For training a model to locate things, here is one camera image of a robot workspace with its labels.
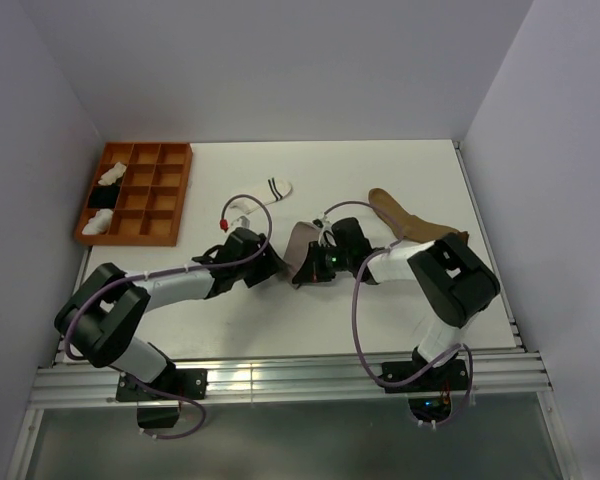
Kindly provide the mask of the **orange wooden compartment tray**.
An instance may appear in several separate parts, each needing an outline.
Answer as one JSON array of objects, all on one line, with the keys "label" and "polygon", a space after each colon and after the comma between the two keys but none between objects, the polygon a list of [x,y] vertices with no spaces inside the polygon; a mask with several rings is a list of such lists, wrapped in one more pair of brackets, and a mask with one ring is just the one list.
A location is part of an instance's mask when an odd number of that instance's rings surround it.
[{"label": "orange wooden compartment tray", "polygon": [[[177,244],[182,212],[193,161],[188,143],[114,143],[105,145],[74,230],[74,238],[86,246],[157,246]],[[89,209],[87,200],[100,176],[116,162],[127,166],[115,185],[120,194],[113,219],[104,234],[87,236],[81,231],[100,209]]]}]

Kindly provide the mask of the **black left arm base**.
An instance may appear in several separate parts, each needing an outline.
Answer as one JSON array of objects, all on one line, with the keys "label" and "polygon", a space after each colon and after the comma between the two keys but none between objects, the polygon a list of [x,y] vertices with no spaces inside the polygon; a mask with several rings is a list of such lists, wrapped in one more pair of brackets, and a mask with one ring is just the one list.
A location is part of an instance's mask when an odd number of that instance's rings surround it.
[{"label": "black left arm base", "polygon": [[[137,404],[136,421],[141,434],[158,440],[175,440],[198,432],[206,422],[207,411],[200,401],[206,397],[207,385],[208,370],[203,368],[174,368],[150,384],[120,371],[115,400]],[[200,418],[189,430],[175,433],[172,429],[184,405],[195,407]]]}]

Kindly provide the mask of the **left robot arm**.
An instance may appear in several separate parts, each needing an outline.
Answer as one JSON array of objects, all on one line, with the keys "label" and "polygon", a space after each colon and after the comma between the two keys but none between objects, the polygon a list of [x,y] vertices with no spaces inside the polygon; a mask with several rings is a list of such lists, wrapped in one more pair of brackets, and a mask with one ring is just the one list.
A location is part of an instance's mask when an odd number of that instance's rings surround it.
[{"label": "left robot arm", "polygon": [[92,366],[111,367],[139,380],[152,399],[175,386],[173,362],[136,330],[153,310],[189,300],[207,300],[242,281],[257,285],[284,267],[266,236],[238,227],[222,245],[181,267],[132,274],[112,263],[100,265],[60,309],[54,327]]}]

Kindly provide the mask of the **aluminium frame rail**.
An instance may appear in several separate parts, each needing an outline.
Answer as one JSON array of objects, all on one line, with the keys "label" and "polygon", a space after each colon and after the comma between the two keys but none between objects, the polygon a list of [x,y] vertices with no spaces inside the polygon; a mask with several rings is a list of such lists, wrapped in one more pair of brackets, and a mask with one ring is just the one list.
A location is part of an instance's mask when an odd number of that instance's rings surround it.
[{"label": "aluminium frame rail", "polygon": [[[253,361],[181,362],[183,368],[208,373],[204,405],[376,399],[384,395],[355,356]],[[119,374],[85,364],[40,369],[27,407],[30,409],[132,407],[115,399]],[[537,393],[552,389],[538,353],[480,352],[474,355],[472,392]]]}]

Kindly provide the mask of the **white sock with black stripes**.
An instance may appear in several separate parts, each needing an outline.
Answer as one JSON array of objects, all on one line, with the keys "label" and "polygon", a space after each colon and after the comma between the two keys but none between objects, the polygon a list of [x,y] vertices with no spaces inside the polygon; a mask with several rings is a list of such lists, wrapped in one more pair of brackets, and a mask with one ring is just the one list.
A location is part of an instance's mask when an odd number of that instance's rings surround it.
[{"label": "white sock with black stripes", "polygon": [[232,200],[229,207],[237,209],[244,214],[250,214],[258,209],[260,205],[253,200],[256,198],[264,205],[270,205],[286,199],[293,191],[290,181],[270,177],[267,180],[240,191],[242,197]]}]

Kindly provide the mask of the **white rolled sock in tray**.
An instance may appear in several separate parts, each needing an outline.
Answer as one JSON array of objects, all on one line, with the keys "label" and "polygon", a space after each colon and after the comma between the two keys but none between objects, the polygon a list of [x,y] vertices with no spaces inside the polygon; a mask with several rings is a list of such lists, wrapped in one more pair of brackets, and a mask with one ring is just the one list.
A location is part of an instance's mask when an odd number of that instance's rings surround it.
[{"label": "white rolled sock in tray", "polygon": [[108,231],[112,219],[113,211],[111,209],[100,209],[87,221],[81,234],[87,236],[104,234]]}]

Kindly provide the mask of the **black rolled sock in tray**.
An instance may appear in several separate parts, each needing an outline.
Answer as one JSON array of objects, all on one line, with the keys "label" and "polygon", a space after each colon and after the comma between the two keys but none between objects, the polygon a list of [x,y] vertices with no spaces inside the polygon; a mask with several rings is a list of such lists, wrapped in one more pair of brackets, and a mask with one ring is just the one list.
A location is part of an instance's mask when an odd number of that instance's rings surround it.
[{"label": "black rolled sock in tray", "polygon": [[89,209],[111,209],[116,206],[120,194],[119,185],[95,186],[87,200]]}]

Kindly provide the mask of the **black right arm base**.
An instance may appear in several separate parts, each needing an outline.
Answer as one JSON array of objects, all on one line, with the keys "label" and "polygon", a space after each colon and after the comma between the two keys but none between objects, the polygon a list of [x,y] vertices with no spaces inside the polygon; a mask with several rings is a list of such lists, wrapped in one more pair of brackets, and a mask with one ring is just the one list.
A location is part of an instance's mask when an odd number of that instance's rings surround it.
[{"label": "black right arm base", "polygon": [[408,394],[408,405],[411,415],[420,422],[439,424],[448,420],[453,414],[452,394],[464,391],[471,392],[473,387],[473,371],[463,359],[453,356],[441,367],[433,367],[413,382],[404,386],[396,386],[399,381],[406,380],[423,367],[421,360],[383,362],[380,378],[390,383],[385,387],[386,394]]}]

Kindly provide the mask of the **tan brown long sock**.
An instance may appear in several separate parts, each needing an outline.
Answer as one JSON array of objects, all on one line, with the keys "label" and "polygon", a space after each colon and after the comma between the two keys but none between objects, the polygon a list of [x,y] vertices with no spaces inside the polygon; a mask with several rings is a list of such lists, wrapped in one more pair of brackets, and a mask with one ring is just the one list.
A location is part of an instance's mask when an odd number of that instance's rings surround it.
[{"label": "tan brown long sock", "polygon": [[448,234],[454,234],[465,245],[468,244],[468,232],[428,222],[407,212],[387,191],[381,188],[373,188],[368,192],[368,203],[398,240],[423,244],[439,240]]}]

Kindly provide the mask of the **grey sock with red cuff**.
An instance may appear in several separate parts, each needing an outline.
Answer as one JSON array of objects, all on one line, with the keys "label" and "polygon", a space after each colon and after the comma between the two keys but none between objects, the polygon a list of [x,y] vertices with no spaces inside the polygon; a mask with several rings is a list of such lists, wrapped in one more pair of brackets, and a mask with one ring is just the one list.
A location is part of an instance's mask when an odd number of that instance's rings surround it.
[{"label": "grey sock with red cuff", "polygon": [[298,222],[291,230],[291,234],[283,255],[286,270],[284,279],[291,284],[294,276],[299,272],[307,258],[309,244],[317,241],[320,229],[311,222]]}]

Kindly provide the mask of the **cream rolled sock in tray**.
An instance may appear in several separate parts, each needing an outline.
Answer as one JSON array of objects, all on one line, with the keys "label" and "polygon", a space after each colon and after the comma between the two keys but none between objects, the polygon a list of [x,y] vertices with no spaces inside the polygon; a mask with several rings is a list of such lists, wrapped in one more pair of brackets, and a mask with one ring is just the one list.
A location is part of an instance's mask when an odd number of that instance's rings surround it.
[{"label": "cream rolled sock in tray", "polygon": [[125,175],[127,166],[121,162],[116,162],[111,168],[105,171],[98,179],[97,184],[100,186],[114,185],[118,180]]}]

